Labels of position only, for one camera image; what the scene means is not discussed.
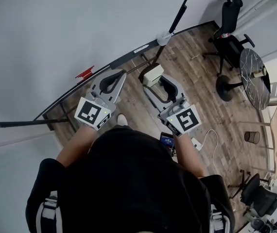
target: black office chair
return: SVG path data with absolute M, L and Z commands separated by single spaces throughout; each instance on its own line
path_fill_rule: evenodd
M 245 184 L 245 182 L 250 178 L 250 173 L 248 172 L 248 174 L 249 177 L 243 181 L 244 185 L 240 185 L 240 188 L 242 188 L 241 202 L 247 206 L 253 205 L 253 209 L 260 217 L 265 215 L 271 216 L 272 213 L 277 209 L 277 193 L 271 192 L 260 185 L 261 179 L 258 173 L 255 174 L 247 184 Z
M 242 0 L 227 0 L 223 4 L 222 26 L 214 33 L 214 39 L 217 39 L 224 33 L 232 33 L 236 30 L 238 15 L 242 6 Z
M 220 76 L 223 71 L 224 59 L 231 65 L 230 70 L 234 67 L 240 67 L 240 55 L 244 49 L 243 44 L 249 42 L 252 47 L 255 47 L 252 40 L 245 34 L 245 40 L 239 41 L 235 36 L 222 38 L 224 33 L 232 33 L 236 30 L 238 14 L 240 8 L 243 6 L 242 0 L 227 0 L 223 4 L 222 8 L 222 26 L 217 30 L 213 37 L 208 41 L 212 42 L 217 49 L 217 52 L 206 52 L 202 54 L 203 58 L 206 55 L 216 55 L 221 58 L 220 72 L 217 76 Z

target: floor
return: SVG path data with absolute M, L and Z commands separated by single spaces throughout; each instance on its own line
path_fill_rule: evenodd
M 191 103 L 196 106 L 202 125 L 193 130 L 190 136 L 202 143 L 209 129 L 217 132 L 219 144 L 214 155 L 215 166 L 212 161 L 217 141 L 214 133 L 209 133 L 205 145 L 199 153 L 209 173 L 219 173 L 223 176 L 225 184 L 228 185 L 240 183 L 240 169 L 250 170 L 255 174 L 251 166 L 267 168 L 267 153 L 264 149 L 256 148 L 256 145 L 247 143 L 243 139 L 245 131 L 260 131 L 262 137 L 259 145 L 265 145 L 261 127 L 239 123 L 239 121 L 260 120 L 258 111 L 246 99 L 240 88 L 235 88 L 234 99 L 230 102 L 222 101 L 215 91 L 216 73 L 219 71 L 220 60 L 216 56 L 208 56 L 206 59 L 201 56 L 203 52 L 215 51 L 214 46 L 208 43 L 208 39 L 215 30 L 212 24 L 207 24 L 175 35 L 165 47 L 158 62 L 166 74 L 183 85 Z M 151 58 L 156 51 L 157 48 L 145 54 Z M 142 57 L 136 57 L 120 68 L 130 70 L 142 62 L 144 62 Z M 139 70 L 127 76 L 117 109 L 113 117 L 99 130 L 99 134 L 116 125 L 119 113 L 126 116 L 132 129 L 142 131 L 155 138 L 159 138 L 161 132 L 170 133 L 156 117 L 157 110 L 143 93 L 138 81 Z M 229 76 L 233 83 L 241 81 L 239 71 L 237 69 L 229 71 L 227 63 L 225 63 L 223 74 Z M 67 110 L 75 106 L 80 97 L 85 95 L 88 85 L 90 86 L 87 84 L 71 95 L 63 102 L 63 106 Z M 69 116 L 74 127 L 79 128 L 79 123 L 74 119 L 74 112 Z M 62 114 L 63 112 L 58 106 L 48 114 L 48 117 L 58 118 Z M 68 123 L 59 123 L 53 126 L 62 144 L 65 144 L 73 135 L 73 130 Z M 228 194 L 233 194 L 235 189 L 229 189 Z M 242 217 L 244 206 L 239 202 L 239 196 L 233 200 L 232 206 L 236 211 L 236 229 L 238 229 L 245 223 Z

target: red object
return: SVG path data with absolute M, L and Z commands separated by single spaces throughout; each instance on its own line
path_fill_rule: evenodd
M 77 77 L 75 77 L 76 79 L 77 78 L 82 78 L 81 81 L 87 79 L 88 77 L 90 77 L 93 73 L 92 73 L 92 68 L 94 68 L 94 66 L 91 66 L 89 69 L 85 70 L 84 72 L 80 73 Z

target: table base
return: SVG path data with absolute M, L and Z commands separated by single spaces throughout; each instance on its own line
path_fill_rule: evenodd
M 230 78 L 228 78 L 225 75 L 218 77 L 216 80 L 216 91 L 220 96 L 220 98 L 225 102 L 229 102 L 230 100 L 232 100 L 233 98 L 232 89 L 242 85 L 242 82 L 231 84 L 229 83 L 229 81 L 230 81 Z

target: strap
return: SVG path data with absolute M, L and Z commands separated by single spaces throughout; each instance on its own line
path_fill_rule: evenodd
M 36 214 L 36 231 L 63 233 L 61 210 L 57 206 L 57 191 L 52 191 L 39 206 Z
M 209 233 L 219 232 L 219 230 L 221 230 L 223 233 L 229 233 L 230 221 L 227 216 L 222 214 L 222 212 L 217 211 L 214 204 L 211 204 Z

